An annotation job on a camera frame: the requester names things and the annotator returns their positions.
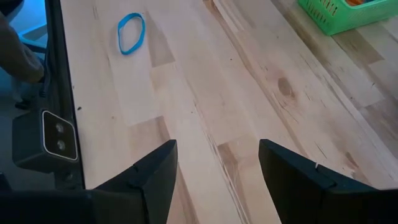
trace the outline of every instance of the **wooden tabletop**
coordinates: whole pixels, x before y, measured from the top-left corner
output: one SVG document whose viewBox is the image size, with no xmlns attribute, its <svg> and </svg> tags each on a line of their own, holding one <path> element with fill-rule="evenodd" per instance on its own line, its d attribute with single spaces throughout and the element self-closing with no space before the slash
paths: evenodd
<svg viewBox="0 0 398 224">
<path fill-rule="evenodd" d="M 397 18 L 329 37 L 295 0 L 210 1 L 62 0 L 88 188 L 176 139 L 169 223 L 280 223 L 262 138 L 398 187 Z"/>
</svg>

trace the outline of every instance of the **blue rubber band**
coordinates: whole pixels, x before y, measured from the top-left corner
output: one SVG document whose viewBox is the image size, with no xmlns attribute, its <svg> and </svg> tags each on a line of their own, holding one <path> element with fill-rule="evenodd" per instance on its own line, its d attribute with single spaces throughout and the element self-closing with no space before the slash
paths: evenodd
<svg viewBox="0 0 398 224">
<path fill-rule="evenodd" d="M 140 18 L 142 21 L 142 30 L 141 30 L 141 34 L 139 36 L 139 40 L 129 50 L 123 50 L 122 45 L 120 43 L 120 30 L 124 27 L 124 25 L 127 24 L 127 22 L 129 22 L 130 19 L 133 19 L 135 17 Z M 144 36 L 145 36 L 145 20 L 144 20 L 144 18 L 139 13 L 136 13 L 136 12 L 126 15 L 118 24 L 118 40 L 119 40 L 120 52 L 123 55 L 129 55 L 129 54 L 133 53 L 135 50 L 137 50 L 139 47 L 141 47 L 142 43 L 144 42 Z"/>
</svg>

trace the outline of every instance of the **wooden plank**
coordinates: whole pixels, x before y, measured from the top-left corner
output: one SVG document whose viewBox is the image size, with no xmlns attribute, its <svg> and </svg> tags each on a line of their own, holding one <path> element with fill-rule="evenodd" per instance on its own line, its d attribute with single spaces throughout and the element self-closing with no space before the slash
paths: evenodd
<svg viewBox="0 0 398 224">
<path fill-rule="evenodd" d="M 275 7 L 283 14 L 287 22 L 296 31 L 312 54 L 319 60 L 333 80 L 344 91 L 357 108 L 371 105 L 384 99 L 381 92 L 373 85 L 374 80 L 362 70 L 362 61 L 352 55 L 360 55 L 364 60 L 375 62 L 382 58 L 377 52 L 366 45 L 366 42 L 357 40 L 355 30 L 352 34 L 343 33 L 334 37 L 325 36 L 305 11 L 293 0 L 272 0 Z M 352 46 L 352 43 L 336 41 L 345 38 L 356 40 L 362 45 Z M 345 46 L 355 48 L 353 54 L 347 54 Z"/>
<path fill-rule="evenodd" d="M 246 135 L 218 146 L 248 223 L 280 223 L 271 195 L 264 184 L 258 160 L 258 141 Z"/>
<path fill-rule="evenodd" d="M 200 34 L 207 40 L 215 55 L 214 60 L 220 64 L 221 72 L 233 90 L 234 98 L 239 102 L 257 141 L 270 138 L 297 153 L 304 153 L 298 141 L 292 139 L 286 122 L 280 119 L 278 111 L 275 111 L 256 79 L 252 77 L 248 59 L 239 53 L 242 49 L 236 45 L 235 36 L 228 33 L 228 25 L 217 8 L 208 3 L 206 7 L 203 4 L 194 4 L 194 7 L 200 16 L 201 23 L 197 25 L 201 30 Z"/>
<path fill-rule="evenodd" d="M 94 1 L 61 1 L 87 188 L 131 166 L 127 126 L 115 89 Z"/>
<path fill-rule="evenodd" d="M 258 67 L 258 82 L 271 92 L 279 105 L 276 109 L 282 111 L 309 158 L 329 163 L 342 173 L 363 172 L 366 180 L 362 181 L 378 187 L 396 185 L 397 177 L 391 172 L 397 169 L 395 159 L 386 156 L 388 149 L 371 130 L 358 125 L 352 117 L 353 113 L 360 116 L 358 110 L 344 94 L 336 93 L 341 90 L 275 6 L 269 1 L 246 1 L 245 5 L 251 5 L 252 20 L 262 26 L 235 35 L 245 53 L 253 55 L 251 64 Z M 260 16 L 252 8 L 267 9 L 267 13 Z M 381 149 L 374 147 L 368 131 Z M 316 156 L 319 151 L 325 155 L 323 159 Z M 354 170 L 348 162 L 351 157 L 358 165 Z"/>
<path fill-rule="evenodd" d="M 358 28 L 358 32 L 398 70 L 398 41 L 380 23 Z"/>
<path fill-rule="evenodd" d="M 377 77 L 378 84 L 385 88 L 389 95 L 398 99 L 398 68 L 391 65 L 387 60 L 381 60 L 369 64 L 369 69 Z"/>
<path fill-rule="evenodd" d="M 178 142 L 178 160 L 200 223 L 242 223 L 230 186 L 226 184 L 214 140 L 203 125 L 201 111 L 182 68 L 170 63 L 154 68 L 152 80 L 170 137 Z"/>
<path fill-rule="evenodd" d="M 132 157 L 137 161 L 169 139 L 169 131 L 167 130 L 163 116 L 139 123 L 129 128 L 130 149 Z M 177 168 L 177 177 L 167 223 L 198 223 L 179 166 Z"/>
<path fill-rule="evenodd" d="M 151 0 L 148 1 L 148 9 L 151 17 L 164 29 L 210 134 L 216 144 L 237 138 L 246 132 L 248 126 L 220 75 L 221 68 L 215 63 L 209 46 L 198 38 L 201 34 L 195 17 L 191 16 L 195 12 L 186 1 L 170 0 L 167 4 L 174 7 L 163 8 L 157 0 Z"/>
<path fill-rule="evenodd" d="M 383 100 L 361 109 L 361 113 L 378 133 L 395 158 L 398 158 L 398 107 L 395 100 Z"/>
<path fill-rule="evenodd" d="M 388 30 L 388 32 L 394 36 L 395 40 L 398 40 L 398 17 L 388 19 L 382 22 L 383 26 Z"/>
<path fill-rule="evenodd" d="M 123 0 L 95 2 L 93 11 L 101 24 L 104 40 L 102 45 L 107 52 L 126 125 L 131 126 L 160 116 L 149 76 L 152 65 L 148 37 L 146 36 L 143 45 L 131 55 L 121 54 L 118 47 L 118 22 L 131 12 L 144 13 L 144 5 L 139 1 Z M 136 43 L 140 31 L 141 23 L 138 20 L 128 22 L 122 29 L 121 42 L 125 50 Z"/>
<path fill-rule="evenodd" d="M 167 39 L 159 25 L 146 12 L 147 40 L 152 67 L 158 67 L 174 62 L 173 53 L 167 43 Z"/>
</svg>

